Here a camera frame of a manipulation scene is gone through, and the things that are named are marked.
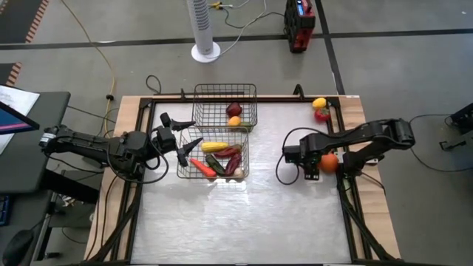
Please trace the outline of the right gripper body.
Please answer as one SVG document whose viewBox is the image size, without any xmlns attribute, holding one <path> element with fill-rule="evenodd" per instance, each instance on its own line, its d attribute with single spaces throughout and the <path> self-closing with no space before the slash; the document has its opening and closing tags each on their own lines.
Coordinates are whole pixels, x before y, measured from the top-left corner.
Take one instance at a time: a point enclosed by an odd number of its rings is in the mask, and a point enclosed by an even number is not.
<svg viewBox="0 0 473 266">
<path fill-rule="evenodd" d="M 308 134 L 299 140 L 300 159 L 303 163 L 317 164 L 323 155 L 322 144 L 325 141 L 323 134 Z"/>
</svg>

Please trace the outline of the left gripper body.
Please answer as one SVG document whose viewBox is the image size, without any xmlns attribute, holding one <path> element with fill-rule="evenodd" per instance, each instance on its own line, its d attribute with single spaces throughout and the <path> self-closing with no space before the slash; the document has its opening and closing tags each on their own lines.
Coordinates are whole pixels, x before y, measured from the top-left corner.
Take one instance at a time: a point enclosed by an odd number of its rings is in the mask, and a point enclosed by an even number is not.
<svg viewBox="0 0 473 266">
<path fill-rule="evenodd" d="M 158 126 L 152 130 L 156 136 L 152 138 L 153 144 L 156 145 L 161 154 L 177 150 L 176 137 L 169 127 Z"/>
</svg>

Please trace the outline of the orange fruit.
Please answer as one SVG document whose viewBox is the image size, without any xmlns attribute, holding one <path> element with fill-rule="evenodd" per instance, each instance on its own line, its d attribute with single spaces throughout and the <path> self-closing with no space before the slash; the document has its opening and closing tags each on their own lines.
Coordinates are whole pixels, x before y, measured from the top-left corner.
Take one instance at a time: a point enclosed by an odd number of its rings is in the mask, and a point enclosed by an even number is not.
<svg viewBox="0 0 473 266">
<path fill-rule="evenodd" d="M 318 164 L 320 171 L 324 173 L 334 173 L 338 168 L 338 158 L 334 153 L 324 154 L 321 156 L 321 160 Z"/>
</svg>

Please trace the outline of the orange carrot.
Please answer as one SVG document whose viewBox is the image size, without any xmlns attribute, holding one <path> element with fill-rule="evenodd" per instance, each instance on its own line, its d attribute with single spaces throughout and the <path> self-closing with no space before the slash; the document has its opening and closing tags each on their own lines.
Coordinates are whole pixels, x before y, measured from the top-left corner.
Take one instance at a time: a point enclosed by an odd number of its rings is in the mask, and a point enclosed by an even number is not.
<svg viewBox="0 0 473 266">
<path fill-rule="evenodd" d="M 217 173 L 210 167 L 197 159 L 190 158 L 190 162 L 205 176 L 205 177 L 216 177 Z"/>
</svg>

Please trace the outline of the yellow corn cob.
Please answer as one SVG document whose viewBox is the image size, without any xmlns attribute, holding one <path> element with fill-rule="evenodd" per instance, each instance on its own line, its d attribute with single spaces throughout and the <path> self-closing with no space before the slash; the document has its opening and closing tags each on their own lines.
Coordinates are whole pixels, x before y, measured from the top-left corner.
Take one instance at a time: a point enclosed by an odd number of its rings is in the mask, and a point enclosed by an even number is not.
<svg viewBox="0 0 473 266">
<path fill-rule="evenodd" d="M 204 142 L 201 145 L 201 150 L 205 153 L 212 153 L 222 151 L 228 148 L 230 145 L 225 142 Z"/>
</svg>

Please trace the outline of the dark green cucumber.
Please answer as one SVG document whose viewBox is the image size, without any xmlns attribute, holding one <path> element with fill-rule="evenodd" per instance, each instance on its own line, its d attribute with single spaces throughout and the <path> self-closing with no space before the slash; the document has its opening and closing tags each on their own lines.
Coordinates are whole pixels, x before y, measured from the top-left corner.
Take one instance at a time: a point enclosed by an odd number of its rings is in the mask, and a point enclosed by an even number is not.
<svg viewBox="0 0 473 266">
<path fill-rule="evenodd" d="M 205 161 L 207 162 L 208 166 L 217 173 L 218 176 L 225 176 L 225 169 L 212 154 L 207 154 L 205 156 Z"/>
</svg>

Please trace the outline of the red bell pepper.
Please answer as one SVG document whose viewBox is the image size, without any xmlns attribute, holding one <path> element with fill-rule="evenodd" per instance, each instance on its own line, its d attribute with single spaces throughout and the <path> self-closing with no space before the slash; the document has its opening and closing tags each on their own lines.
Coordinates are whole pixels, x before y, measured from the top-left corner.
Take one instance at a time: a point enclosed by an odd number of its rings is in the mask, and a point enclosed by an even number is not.
<svg viewBox="0 0 473 266">
<path fill-rule="evenodd" d="M 316 109 L 314 112 L 314 118 L 319 123 L 327 122 L 331 119 L 330 110 L 328 108 Z"/>
</svg>

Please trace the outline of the red chili pepper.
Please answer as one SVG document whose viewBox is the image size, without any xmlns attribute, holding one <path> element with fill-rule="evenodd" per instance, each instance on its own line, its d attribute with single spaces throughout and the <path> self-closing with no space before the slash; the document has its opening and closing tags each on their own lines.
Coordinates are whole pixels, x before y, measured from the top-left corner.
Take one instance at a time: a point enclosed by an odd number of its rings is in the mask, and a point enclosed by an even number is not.
<svg viewBox="0 0 473 266">
<path fill-rule="evenodd" d="M 235 154 L 240 154 L 242 146 L 240 144 L 229 146 L 221 151 L 215 152 L 214 156 L 219 159 L 231 158 Z"/>
</svg>

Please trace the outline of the dark purple round produce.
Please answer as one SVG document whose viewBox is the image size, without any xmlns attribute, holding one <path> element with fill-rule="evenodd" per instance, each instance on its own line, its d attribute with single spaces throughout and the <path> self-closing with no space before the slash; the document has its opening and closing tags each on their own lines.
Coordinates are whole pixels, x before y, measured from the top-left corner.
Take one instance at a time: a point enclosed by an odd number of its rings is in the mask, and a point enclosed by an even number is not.
<svg viewBox="0 0 473 266">
<path fill-rule="evenodd" d="M 242 107 L 238 102 L 233 102 L 227 106 L 225 113 L 229 117 L 240 116 L 242 114 Z"/>
</svg>

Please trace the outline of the white tower fan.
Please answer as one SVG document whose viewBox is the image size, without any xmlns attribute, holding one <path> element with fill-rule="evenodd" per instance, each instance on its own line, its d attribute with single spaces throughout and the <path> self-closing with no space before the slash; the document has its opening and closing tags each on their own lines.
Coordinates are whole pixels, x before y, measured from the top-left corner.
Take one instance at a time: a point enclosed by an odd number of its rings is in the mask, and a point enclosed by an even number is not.
<svg viewBox="0 0 473 266">
<path fill-rule="evenodd" d="M 191 56 L 200 63 L 211 63 L 220 56 L 220 46 L 213 40 L 207 0 L 186 1 L 194 34 Z"/>
</svg>

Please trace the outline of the red black power station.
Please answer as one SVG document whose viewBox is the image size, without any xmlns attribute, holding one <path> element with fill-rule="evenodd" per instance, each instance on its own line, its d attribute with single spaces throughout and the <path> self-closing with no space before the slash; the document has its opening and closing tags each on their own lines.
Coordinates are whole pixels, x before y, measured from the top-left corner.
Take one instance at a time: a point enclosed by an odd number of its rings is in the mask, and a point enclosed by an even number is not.
<svg viewBox="0 0 473 266">
<path fill-rule="evenodd" d="M 287 36 L 289 49 L 292 53 L 307 50 L 316 17 L 310 0 L 287 0 L 284 14 L 284 32 Z"/>
</svg>

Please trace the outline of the black side desk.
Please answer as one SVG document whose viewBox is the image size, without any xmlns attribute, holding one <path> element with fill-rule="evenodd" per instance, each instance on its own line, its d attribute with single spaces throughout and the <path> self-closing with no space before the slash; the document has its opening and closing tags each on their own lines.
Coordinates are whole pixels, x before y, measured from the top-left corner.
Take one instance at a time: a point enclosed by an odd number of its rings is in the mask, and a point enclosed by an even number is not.
<svg viewBox="0 0 473 266">
<path fill-rule="evenodd" d="M 98 189 L 48 170 L 48 158 L 38 145 L 44 127 L 62 122 L 69 99 L 68 92 L 39 94 L 27 117 L 39 124 L 40 129 L 14 134 L 0 154 L 0 194 L 29 194 L 43 189 L 87 203 L 97 202 Z"/>
</svg>

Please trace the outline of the black floor device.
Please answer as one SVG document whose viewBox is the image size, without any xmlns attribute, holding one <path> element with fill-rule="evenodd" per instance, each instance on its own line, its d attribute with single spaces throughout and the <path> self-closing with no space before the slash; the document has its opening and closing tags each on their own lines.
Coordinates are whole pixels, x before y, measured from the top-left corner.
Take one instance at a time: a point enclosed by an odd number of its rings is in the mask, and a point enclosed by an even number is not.
<svg viewBox="0 0 473 266">
<path fill-rule="evenodd" d="M 450 141 L 439 142 L 444 151 L 455 149 L 459 146 L 473 147 L 473 103 L 463 107 L 454 114 L 448 116 L 452 125 L 460 132 L 460 135 Z"/>
</svg>

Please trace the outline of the laptop with lit screen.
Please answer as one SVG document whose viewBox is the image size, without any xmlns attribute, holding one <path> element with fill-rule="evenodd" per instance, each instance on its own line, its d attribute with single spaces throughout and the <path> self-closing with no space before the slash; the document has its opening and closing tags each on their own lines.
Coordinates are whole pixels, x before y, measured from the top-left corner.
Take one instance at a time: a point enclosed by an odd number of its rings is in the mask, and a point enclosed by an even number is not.
<svg viewBox="0 0 473 266">
<path fill-rule="evenodd" d="M 31 132 L 39 127 L 35 121 L 0 101 L 0 135 Z"/>
</svg>

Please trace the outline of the white paper sheet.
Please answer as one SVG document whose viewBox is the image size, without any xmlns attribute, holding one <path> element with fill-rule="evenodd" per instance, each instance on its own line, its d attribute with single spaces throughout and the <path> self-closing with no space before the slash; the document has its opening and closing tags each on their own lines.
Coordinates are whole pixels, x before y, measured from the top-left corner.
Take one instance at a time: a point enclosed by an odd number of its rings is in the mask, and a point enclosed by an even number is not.
<svg viewBox="0 0 473 266">
<path fill-rule="evenodd" d="M 39 99 L 39 96 L 38 93 L 26 92 L 11 86 L 0 85 L 0 101 L 6 103 L 9 107 L 26 117 Z M 6 149 L 14 134 L 0 135 L 0 154 Z"/>
</svg>

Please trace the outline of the black floor mat striped edge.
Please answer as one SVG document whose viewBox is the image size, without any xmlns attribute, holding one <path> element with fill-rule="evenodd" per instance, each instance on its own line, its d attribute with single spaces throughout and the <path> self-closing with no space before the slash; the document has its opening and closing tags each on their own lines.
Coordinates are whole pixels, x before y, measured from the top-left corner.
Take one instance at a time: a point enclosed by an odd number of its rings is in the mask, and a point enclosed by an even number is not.
<svg viewBox="0 0 473 266">
<path fill-rule="evenodd" d="M 21 68 L 20 62 L 0 63 L 0 85 L 15 86 Z"/>
<path fill-rule="evenodd" d="M 0 44 L 32 43 L 50 0 L 2 0 Z"/>
</svg>

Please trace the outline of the black keyboard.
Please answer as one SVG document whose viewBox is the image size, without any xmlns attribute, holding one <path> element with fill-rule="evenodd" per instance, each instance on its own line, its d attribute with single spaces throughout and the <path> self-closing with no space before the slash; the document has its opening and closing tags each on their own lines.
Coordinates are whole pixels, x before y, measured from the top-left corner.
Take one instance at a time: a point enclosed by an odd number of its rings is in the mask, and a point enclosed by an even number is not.
<svg viewBox="0 0 473 266">
<path fill-rule="evenodd" d="M 0 227 L 8 224 L 10 215 L 11 197 L 0 195 Z"/>
</svg>

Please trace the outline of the black computer mouse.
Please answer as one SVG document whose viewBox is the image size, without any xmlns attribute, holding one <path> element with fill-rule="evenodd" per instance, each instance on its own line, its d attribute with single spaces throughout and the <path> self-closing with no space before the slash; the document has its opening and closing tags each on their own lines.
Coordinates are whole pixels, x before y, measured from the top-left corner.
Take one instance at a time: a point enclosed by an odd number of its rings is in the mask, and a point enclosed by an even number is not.
<svg viewBox="0 0 473 266">
<path fill-rule="evenodd" d="M 19 266 L 21 261 L 27 254 L 31 243 L 33 242 L 34 233 L 31 229 L 19 231 L 7 244 L 4 249 L 1 262 L 4 266 Z"/>
</svg>

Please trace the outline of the black metal table frame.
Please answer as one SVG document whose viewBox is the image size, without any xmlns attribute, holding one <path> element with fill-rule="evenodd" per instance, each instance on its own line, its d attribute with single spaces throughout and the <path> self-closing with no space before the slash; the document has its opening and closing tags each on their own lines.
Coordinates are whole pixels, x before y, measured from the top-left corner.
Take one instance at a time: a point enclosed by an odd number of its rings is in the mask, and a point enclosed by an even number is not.
<svg viewBox="0 0 473 266">
<path fill-rule="evenodd" d="M 387 208 L 368 217 L 357 188 L 342 172 L 309 181 L 287 164 L 284 146 L 312 131 L 340 132 L 364 122 L 356 96 L 331 95 L 332 117 L 318 124 L 312 96 L 259 95 L 243 179 L 183 179 L 175 154 L 134 185 L 106 170 L 86 246 L 99 266 L 270 266 L 367 263 L 372 253 L 398 254 Z M 115 131 L 150 132 L 168 112 L 192 119 L 194 94 L 124 97 Z"/>
</svg>

